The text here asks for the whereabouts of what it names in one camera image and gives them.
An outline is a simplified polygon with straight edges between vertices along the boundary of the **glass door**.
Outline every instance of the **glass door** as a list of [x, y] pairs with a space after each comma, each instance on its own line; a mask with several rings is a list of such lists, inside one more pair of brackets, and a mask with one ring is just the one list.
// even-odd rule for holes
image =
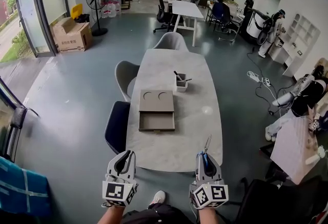
[[48, 23], [44, 23], [42, 0], [16, 0], [20, 22], [35, 57], [54, 56], [56, 46], [49, 37]]

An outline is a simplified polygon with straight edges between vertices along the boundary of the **black chair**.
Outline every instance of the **black chair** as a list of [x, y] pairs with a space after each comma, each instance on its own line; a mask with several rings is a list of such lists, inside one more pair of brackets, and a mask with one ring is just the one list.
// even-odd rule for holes
[[169, 31], [170, 29], [173, 29], [172, 26], [173, 14], [170, 12], [165, 12], [165, 5], [163, 0], [159, 0], [157, 20], [163, 24], [161, 27], [155, 28], [153, 30], [154, 33], [156, 33], [156, 30], [167, 29], [167, 31]]
[[230, 15], [229, 7], [224, 3], [215, 3], [212, 9], [212, 15], [210, 18], [210, 25], [211, 22], [214, 22], [214, 29], [215, 31], [216, 24], [219, 24], [219, 28], [221, 28], [220, 33], [228, 34], [230, 31], [235, 33], [235, 36], [232, 39], [224, 39], [219, 37], [219, 40], [233, 42], [237, 34], [239, 32], [241, 24], [233, 21], [233, 17]]
[[[281, 186], [262, 180], [254, 180], [245, 189], [234, 222], [218, 215], [226, 224], [308, 224], [321, 213], [328, 201], [328, 182], [320, 176], [309, 179], [297, 186]], [[227, 202], [227, 205], [238, 205]]]
[[115, 154], [125, 151], [129, 111], [129, 102], [116, 101], [108, 118], [105, 140]]

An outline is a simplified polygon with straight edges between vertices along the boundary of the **gray chair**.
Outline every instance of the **gray chair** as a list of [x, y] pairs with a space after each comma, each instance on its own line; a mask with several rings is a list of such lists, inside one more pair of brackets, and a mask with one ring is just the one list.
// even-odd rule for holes
[[130, 82], [137, 76], [139, 71], [138, 65], [128, 61], [121, 61], [115, 67], [115, 77], [122, 95], [127, 102], [131, 102], [131, 97], [128, 95], [128, 86]]
[[183, 36], [176, 32], [170, 32], [163, 35], [154, 49], [171, 49], [189, 52]]

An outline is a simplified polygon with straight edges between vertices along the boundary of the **blue cloth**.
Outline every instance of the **blue cloth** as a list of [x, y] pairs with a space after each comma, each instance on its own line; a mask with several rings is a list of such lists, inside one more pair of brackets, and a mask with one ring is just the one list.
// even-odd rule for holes
[[47, 178], [0, 157], [0, 208], [11, 213], [51, 215]]

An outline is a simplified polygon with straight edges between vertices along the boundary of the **table leg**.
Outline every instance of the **table leg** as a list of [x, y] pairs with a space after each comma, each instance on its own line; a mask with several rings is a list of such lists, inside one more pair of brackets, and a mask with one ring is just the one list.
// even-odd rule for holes
[[207, 15], [206, 15], [205, 22], [207, 22], [207, 18], [209, 17], [209, 12], [210, 12], [210, 7], [209, 7], [208, 10], [207, 10]]
[[173, 30], [173, 32], [176, 32], [176, 29], [178, 29], [178, 24], [179, 24], [179, 21], [180, 21], [180, 17], [181, 17], [181, 15], [178, 14], [178, 17], [177, 17], [177, 19], [176, 19], [176, 22], [175, 22], [175, 26], [174, 26], [174, 30]]
[[197, 32], [197, 18], [195, 18], [195, 22], [194, 22], [194, 37], [193, 37], [193, 47], [195, 47], [195, 41], [196, 41], [196, 32]]

